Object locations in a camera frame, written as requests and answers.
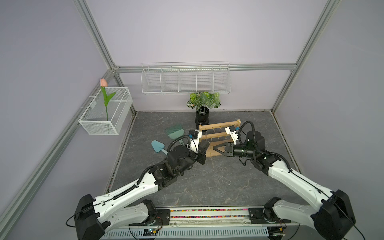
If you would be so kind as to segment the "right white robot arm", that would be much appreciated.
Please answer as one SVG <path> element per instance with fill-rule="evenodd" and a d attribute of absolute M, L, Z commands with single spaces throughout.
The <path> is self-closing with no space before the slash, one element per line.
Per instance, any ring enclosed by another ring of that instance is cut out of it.
<path fill-rule="evenodd" d="M 213 147 L 226 157 L 244 158 L 265 175 L 287 186 L 308 205 L 293 204 L 274 197 L 265 205 L 258 219 L 269 223 L 289 220 L 315 229 L 326 240 L 343 240 L 356 226 L 349 196 L 323 187 L 290 167 L 280 154 L 265 149 L 265 139 L 257 131 L 249 131 L 242 144 L 225 142 Z"/>

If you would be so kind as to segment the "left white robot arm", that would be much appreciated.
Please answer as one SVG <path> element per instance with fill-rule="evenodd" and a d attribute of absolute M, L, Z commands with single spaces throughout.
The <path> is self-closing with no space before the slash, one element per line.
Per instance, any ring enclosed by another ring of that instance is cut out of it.
<path fill-rule="evenodd" d="M 72 217 L 77 238 L 99 240 L 107 231 L 124 224 L 152 223 L 157 217 L 152 201 L 144 200 L 134 207 L 129 205 L 175 183 L 177 177 L 190 170 L 194 163 L 204 165 L 209 145 L 202 143 L 196 151 L 176 146 L 168 151 L 163 161 L 147 167 L 137 180 L 109 194 L 81 197 Z"/>

